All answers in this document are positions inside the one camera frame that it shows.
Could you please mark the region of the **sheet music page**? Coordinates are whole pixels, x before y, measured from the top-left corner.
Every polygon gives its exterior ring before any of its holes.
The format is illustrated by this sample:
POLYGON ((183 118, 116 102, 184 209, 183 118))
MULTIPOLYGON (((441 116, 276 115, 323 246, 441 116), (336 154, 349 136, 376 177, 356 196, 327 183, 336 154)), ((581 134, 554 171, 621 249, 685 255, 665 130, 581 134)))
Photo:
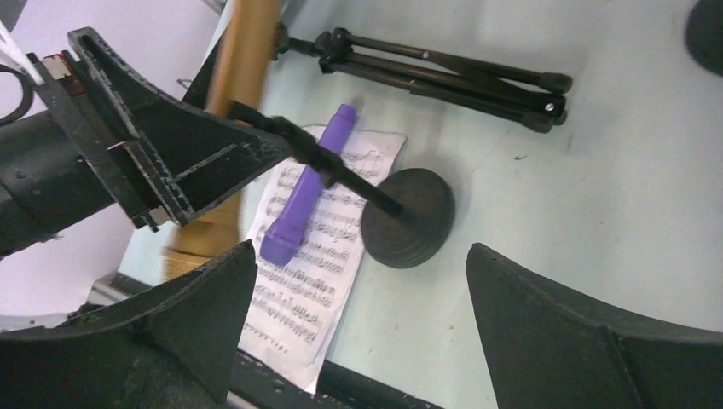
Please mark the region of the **sheet music page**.
MULTIPOLYGON (((356 130, 340 156, 377 186, 406 140, 403 134, 356 130)), ((260 245, 303 169, 290 158, 270 171, 247 233, 257 253, 257 278, 239 347, 313 395, 364 254, 360 222, 366 200, 340 184, 323 190, 300 250, 276 266, 260 256, 260 245)))

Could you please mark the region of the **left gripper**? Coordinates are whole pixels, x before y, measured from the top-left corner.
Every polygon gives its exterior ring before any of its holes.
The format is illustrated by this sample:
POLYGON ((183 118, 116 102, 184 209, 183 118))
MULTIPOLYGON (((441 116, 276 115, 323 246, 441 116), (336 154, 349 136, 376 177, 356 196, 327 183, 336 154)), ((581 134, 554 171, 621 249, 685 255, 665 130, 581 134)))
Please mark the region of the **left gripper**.
POLYGON ((117 203, 132 223, 185 225, 290 155, 278 136, 167 94, 91 27, 67 34, 77 54, 28 56, 46 106, 25 120, 25 230, 58 233, 117 203))

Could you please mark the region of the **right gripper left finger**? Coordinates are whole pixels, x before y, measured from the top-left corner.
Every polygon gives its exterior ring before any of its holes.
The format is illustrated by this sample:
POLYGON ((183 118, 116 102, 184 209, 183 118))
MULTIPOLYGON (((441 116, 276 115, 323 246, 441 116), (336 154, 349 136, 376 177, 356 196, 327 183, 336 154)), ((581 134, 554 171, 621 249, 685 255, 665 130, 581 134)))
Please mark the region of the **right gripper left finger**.
POLYGON ((256 276, 246 241, 56 327, 4 332, 2 407, 224 407, 256 276))

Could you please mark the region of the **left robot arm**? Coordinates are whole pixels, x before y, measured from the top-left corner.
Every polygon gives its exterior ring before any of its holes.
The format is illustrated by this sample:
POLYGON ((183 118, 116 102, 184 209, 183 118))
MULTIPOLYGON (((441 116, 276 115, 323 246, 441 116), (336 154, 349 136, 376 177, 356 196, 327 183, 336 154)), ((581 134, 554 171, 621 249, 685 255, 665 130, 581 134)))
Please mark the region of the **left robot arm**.
POLYGON ((20 81, 46 108, 1 122, 1 254, 119 205, 137 228, 186 225, 289 156, 282 138, 203 108, 209 55, 182 99, 146 80, 93 28, 20 81))

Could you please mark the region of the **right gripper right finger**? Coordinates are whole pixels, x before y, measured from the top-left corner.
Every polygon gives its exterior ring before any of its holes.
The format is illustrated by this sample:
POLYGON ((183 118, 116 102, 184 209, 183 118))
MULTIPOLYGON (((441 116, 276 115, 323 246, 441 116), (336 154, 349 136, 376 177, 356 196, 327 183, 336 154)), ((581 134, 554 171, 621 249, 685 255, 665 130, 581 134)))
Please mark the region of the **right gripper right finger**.
POLYGON ((466 277, 499 407, 721 407, 720 332, 618 308, 480 243, 466 277))

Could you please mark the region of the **black music stand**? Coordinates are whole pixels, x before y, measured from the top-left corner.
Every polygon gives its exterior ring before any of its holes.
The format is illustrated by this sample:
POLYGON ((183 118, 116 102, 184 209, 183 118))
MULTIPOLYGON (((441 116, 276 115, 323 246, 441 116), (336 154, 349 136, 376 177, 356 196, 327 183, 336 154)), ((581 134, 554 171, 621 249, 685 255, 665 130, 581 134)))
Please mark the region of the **black music stand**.
POLYGON ((404 89, 503 118, 537 133, 550 132, 568 117, 565 95, 573 79, 563 73, 535 72, 361 37, 341 27, 306 41, 290 37, 286 26, 278 23, 272 58, 288 51, 316 58, 324 74, 342 72, 404 89))

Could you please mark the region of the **purple microphone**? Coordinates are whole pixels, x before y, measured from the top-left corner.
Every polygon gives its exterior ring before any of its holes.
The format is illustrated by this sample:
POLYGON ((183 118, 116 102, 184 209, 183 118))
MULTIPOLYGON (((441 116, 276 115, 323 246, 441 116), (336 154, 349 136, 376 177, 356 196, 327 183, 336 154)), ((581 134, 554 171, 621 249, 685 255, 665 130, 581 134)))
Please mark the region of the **purple microphone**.
MULTIPOLYGON (((350 138, 357 110, 341 105, 324 129, 320 146, 339 154, 350 138)), ((294 186, 282 212, 266 230, 260 246, 262 259, 283 267, 297 254, 311 214, 323 190, 318 173, 306 166, 294 186)))

